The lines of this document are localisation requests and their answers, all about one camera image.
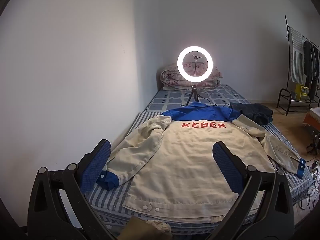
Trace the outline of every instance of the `bed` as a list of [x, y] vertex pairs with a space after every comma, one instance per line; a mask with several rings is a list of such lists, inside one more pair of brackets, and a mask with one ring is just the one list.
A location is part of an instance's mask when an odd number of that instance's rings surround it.
[[[229, 104], [231, 102], [249, 103], [243, 96], [241, 96], [226, 84], [221, 84], [219, 87], [213, 90], [200, 91], [199, 95], [199, 101], [208, 105], [215, 104], [217, 106], [229, 107]], [[155, 95], [151, 103], [147, 106], [145, 111], [137, 116], [128, 134], [148, 119], [161, 114], [166, 110], [181, 107], [181, 104], [185, 104], [188, 100], [188, 96], [188, 91], [160, 90]], [[272, 123], [265, 125], [264, 128], [278, 137], [288, 147], [292, 148], [295, 151], [290, 142], [279, 132], [279, 130]], [[273, 166], [275, 168], [281, 168], [273, 160], [271, 160], [271, 162], [273, 163]], [[304, 169], [302, 179], [299, 179], [286, 170], [284, 170], [284, 172], [288, 179], [293, 204], [305, 199], [307, 197], [309, 187], [313, 184], [313, 178], [309, 170]], [[106, 226], [110, 228], [121, 228], [126, 225], [131, 216], [137, 216], [144, 220], [154, 220], [154, 218], [152, 217], [148, 217], [144, 214], [139, 214], [122, 207], [131, 182], [132, 179], [111, 191], [106, 191], [95, 184], [93, 190], [86, 193], [86, 197], [89, 203], [92, 205], [93, 209]], [[245, 223], [251, 222], [253, 220], [253, 217], [254, 215], [248, 216]], [[174, 235], [192, 235], [212, 232], [222, 219], [223, 217], [210, 218], [210, 220], [206, 218], [183, 220], [179, 222], [168, 220], [163, 221], [170, 225], [172, 234]]]

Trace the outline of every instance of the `glowing white ring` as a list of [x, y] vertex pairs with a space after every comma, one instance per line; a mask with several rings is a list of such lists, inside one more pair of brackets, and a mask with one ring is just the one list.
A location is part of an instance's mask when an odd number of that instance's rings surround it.
[[[189, 74], [187, 74], [187, 72], [183, 69], [183, 64], [182, 64], [182, 61], [184, 59], [184, 57], [189, 53], [189, 52], [192, 52], [192, 51], [197, 51], [197, 52], [200, 52], [202, 53], [206, 58], [207, 58], [207, 61], [208, 61], [208, 68], [207, 68], [207, 71], [202, 75], [202, 76], [199, 76], [199, 77], [194, 77], [194, 76], [190, 76]], [[198, 83], [198, 82], [201, 82], [205, 79], [207, 79], [211, 72], [212, 72], [212, 69], [213, 69], [213, 61], [212, 61], [212, 57], [210, 56], [210, 54], [203, 48], [201, 47], [198, 47], [198, 46], [191, 46], [191, 47], [187, 47], [185, 48], [179, 55], [178, 57], [178, 61], [177, 61], [177, 65], [178, 65], [178, 70], [181, 74], [181, 76], [183, 76], [186, 80], [190, 81], [190, 82], [193, 82], [193, 83]]]

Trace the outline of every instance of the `blue cuff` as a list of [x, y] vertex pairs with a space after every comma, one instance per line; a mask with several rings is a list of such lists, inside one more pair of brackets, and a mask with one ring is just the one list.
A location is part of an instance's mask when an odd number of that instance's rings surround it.
[[299, 162], [298, 170], [297, 170], [297, 177], [299, 179], [302, 179], [302, 177], [303, 177], [303, 172], [304, 172], [305, 166], [306, 166], [306, 161], [301, 158], [300, 162]]
[[118, 187], [120, 182], [116, 174], [110, 171], [101, 171], [97, 179], [97, 184], [106, 190], [112, 190]]

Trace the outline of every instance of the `folded dark clothing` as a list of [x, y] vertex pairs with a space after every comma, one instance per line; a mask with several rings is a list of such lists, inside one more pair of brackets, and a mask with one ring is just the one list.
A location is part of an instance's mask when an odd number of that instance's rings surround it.
[[239, 111], [259, 125], [266, 125], [272, 122], [273, 111], [260, 104], [230, 103], [230, 108]]

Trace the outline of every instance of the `wall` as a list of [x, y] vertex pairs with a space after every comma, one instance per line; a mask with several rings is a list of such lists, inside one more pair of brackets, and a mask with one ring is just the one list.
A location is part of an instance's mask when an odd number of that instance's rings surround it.
[[158, 0], [10, 0], [0, 17], [0, 197], [115, 140], [156, 93]]
[[185, 47], [204, 47], [223, 73], [222, 82], [250, 100], [276, 101], [286, 85], [284, 15], [311, 40], [320, 34], [310, 0], [161, 0], [160, 6], [164, 64]]

